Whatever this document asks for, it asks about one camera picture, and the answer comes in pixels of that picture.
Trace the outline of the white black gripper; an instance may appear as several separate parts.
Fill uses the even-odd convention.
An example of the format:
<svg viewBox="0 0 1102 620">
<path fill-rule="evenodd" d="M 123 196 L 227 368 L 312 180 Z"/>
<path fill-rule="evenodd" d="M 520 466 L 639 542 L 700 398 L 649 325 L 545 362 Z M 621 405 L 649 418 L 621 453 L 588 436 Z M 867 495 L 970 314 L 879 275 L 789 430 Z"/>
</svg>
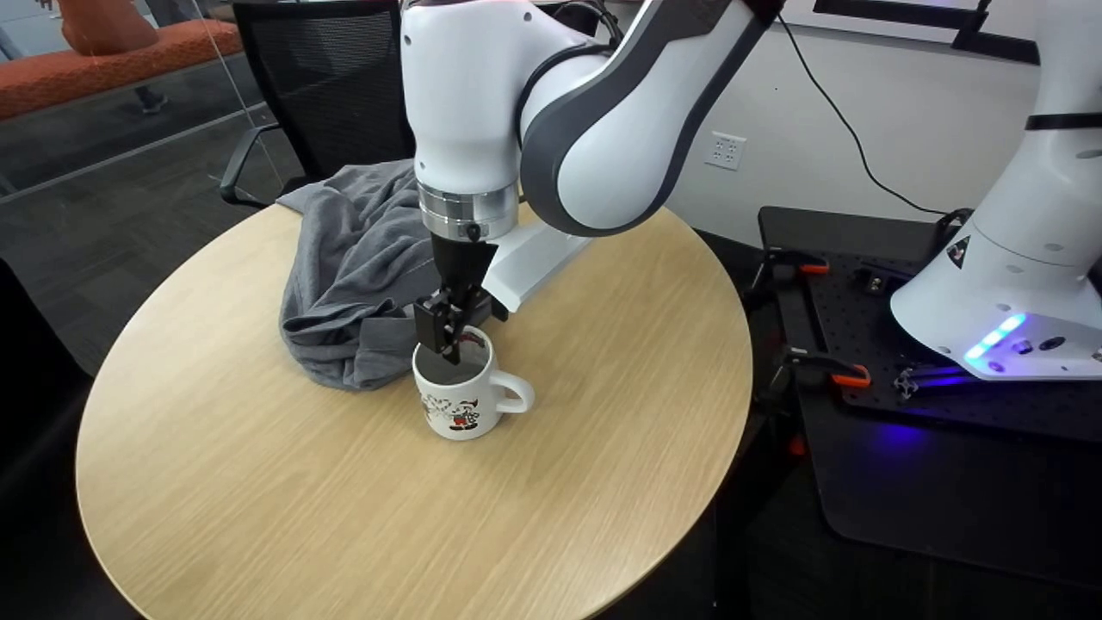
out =
<svg viewBox="0 0 1102 620">
<path fill-rule="evenodd" d="M 431 251 L 442 282 L 413 306 L 417 344 L 436 352 L 442 327 L 442 359 L 459 364 L 460 325 L 515 314 L 584 249 L 584 239 L 563 234 L 540 222 L 515 224 L 501 243 L 447 243 L 434 234 Z"/>
</svg>

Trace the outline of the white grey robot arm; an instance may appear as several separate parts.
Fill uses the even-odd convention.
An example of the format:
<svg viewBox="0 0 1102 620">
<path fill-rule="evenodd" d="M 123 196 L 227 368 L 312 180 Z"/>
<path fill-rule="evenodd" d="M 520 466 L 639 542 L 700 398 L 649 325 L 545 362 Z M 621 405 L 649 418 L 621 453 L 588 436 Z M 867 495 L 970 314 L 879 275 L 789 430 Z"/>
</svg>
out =
<svg viewBox="0 0 1102 620">
<path fill-rule="evenodd" d="M 410 0 L 400 75 L 442 291 L 417 340 L 474 320 L 520 211 L 575 239 L 666 207 L 713 99 L 786 0 L 645 0 L 600 45 L 533 0 Z M 1041 95 L 964 228 L 890 297 L 893 320 L 982 384 L 1102 376 L 1102 0 L 1042 0 Z"/>
</svg>

